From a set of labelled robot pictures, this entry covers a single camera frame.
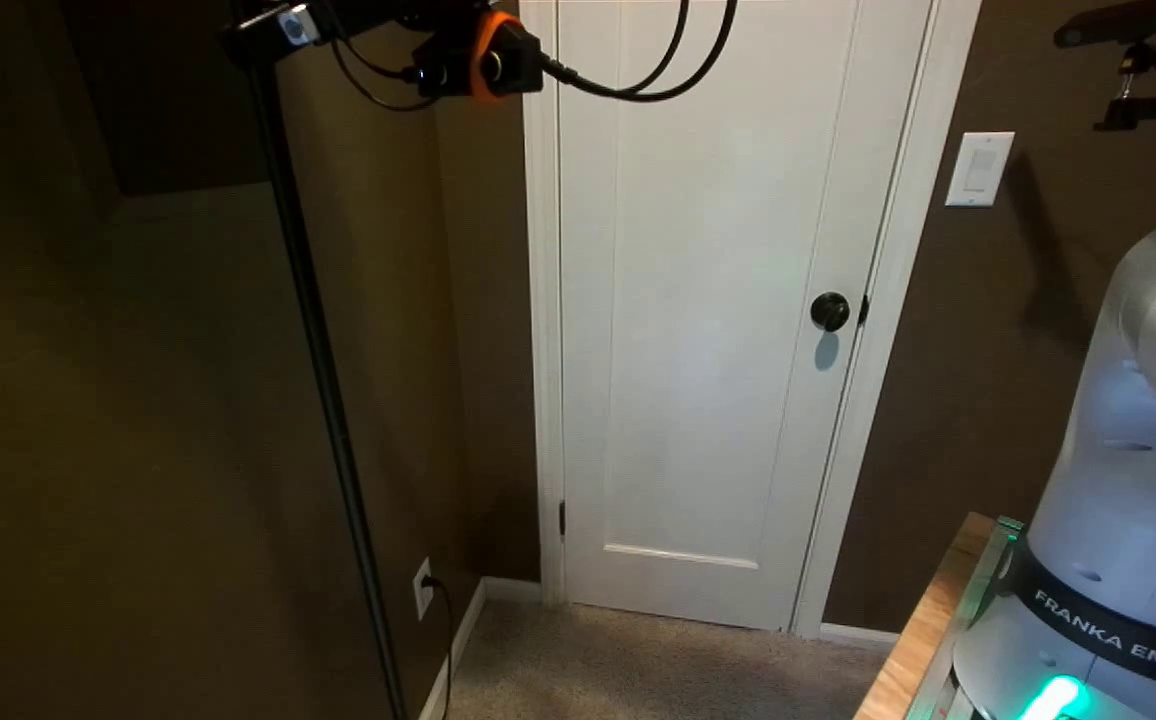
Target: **door knob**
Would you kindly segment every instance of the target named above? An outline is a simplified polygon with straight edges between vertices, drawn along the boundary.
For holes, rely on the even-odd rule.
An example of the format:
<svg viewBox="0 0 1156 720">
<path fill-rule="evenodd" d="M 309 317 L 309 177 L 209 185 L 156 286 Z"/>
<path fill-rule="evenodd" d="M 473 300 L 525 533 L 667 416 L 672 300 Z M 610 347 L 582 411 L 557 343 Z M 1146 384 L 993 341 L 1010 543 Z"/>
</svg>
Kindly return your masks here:
<svg viewBox="0 0 1156 720">
<path fill-rule="evenodd" d="M 823 332 L 846 328 L 849 317 L 853 317 L 853 305 L 840 291 L 823 291 L 823 295 L 811 300 L 811 324 L 823 328 Z"/>
</svg>

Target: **white door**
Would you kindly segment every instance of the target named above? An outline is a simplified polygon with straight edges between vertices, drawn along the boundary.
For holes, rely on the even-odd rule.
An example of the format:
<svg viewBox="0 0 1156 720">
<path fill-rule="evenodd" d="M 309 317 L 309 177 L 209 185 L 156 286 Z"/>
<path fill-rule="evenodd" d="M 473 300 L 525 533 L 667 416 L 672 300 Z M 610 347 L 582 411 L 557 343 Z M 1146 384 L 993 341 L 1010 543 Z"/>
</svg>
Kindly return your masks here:
<svg viewBox="0 0 1156 720">
<path fill-rule="evenodd" d="M 723 62 L 684 99 L 562 90 L 545 473 L 565 504 L 568 599 L 792 622 L 929 9 L 739 0 Z M 678 0 L 552 11 L 565 64 L 631 86 Z M 663 86 L 696 70 L 715 23 L 721 0 L 696 0 Z M 853 305 L 840 332 L 808 317 L 823 291 Z"/>
</svg>

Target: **light switch plate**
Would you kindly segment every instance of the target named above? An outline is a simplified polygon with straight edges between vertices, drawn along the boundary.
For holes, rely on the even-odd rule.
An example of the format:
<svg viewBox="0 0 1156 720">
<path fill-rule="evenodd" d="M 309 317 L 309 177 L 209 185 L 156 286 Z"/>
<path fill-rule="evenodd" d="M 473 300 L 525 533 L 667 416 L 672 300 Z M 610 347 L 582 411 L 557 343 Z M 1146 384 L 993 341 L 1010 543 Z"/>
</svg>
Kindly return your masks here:
<svg viewBox="0 0 1156 720">
<path fill-rule="evenodd" d="M 1018 134 L 965 134 L 959 161 L 948 182 L 948 210 L 993 210 L 1011 158 Z"/>
</svg>

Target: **metal stand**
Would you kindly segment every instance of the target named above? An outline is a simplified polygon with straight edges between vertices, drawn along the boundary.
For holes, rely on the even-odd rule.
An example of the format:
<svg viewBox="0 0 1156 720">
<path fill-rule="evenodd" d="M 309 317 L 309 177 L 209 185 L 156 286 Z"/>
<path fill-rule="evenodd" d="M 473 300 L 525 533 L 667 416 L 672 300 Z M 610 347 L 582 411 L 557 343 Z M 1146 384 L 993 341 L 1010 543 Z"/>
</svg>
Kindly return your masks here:
<svg viewBox="0 0 1156 720">
<path fill-rule="evenodd" d="M 281 210 L 281 226 L 284 226 L 284 249 L 287 249 L 287 265 L 294 265 L 309 361 L 313 361 L 313 375 L 319 389 L 325 426 L 329 426 L 329 442 L 331 442 L 337 486 L 340 486 L 340 504 L 343 504 L 343 521 L 350 521 L 350 540 L 352 540 L 352 566 L 357 566 L 357 578 L 362 578 L 362 587 L 370 599 L 370 622 L 378 631 L 385 695 L 390 695 L 391 720 L 410 720 L 398 646 L 391 646 L 390 614 L 385 614 L 385 587 L 381 587 L 381 573 L 378 573 L 370 502 L 362 492 L 362 470 L 352 458 L 350 411 L 343 411 L 331 336 L 329 336 L 329 321 L 325 321 L 325 295 L 319 295 L 319 279 L 313 269 L 304 210 L 301 210 L 301 193 L 295 193 L 295 177 L 294 177 L 294 147 L 287 147 L 287 134 L 284 134 L 284 103 L 281 103 L 275 71 L 271 71 L 271 64 L 264 64 L 264 70 L 253 70 L 250 80 L 253 80 L 253 99 L 256 99 L 256 125 L 261 125 L 268 185 L 275 193 L 275 210 Z"/>
</svg>

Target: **wall outlet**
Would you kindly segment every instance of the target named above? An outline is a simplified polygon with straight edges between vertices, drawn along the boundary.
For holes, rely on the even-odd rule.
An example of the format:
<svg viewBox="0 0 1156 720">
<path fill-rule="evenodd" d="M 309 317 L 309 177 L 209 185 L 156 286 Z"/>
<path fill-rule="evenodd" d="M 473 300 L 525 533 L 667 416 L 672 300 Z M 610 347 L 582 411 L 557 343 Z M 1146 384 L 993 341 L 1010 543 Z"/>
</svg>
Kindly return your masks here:
<svg viewBox="0 0 1156 720">
<path fill-rule="evenodd" d="M 965 134 L 959 161 L 948 182 L 948 210 L 993 210 L 1006 185 L 1018 134 Z"/>
<path fill-rule="evenodd" d="M 430 558 L 420 561 L 417 578 L 411 578 L 411 597 L 417 597 L 417 622 L 424 622 L 430 605 L 433 605 L 433 587 L 424 584 L 433 578 Z"/>
</svg>

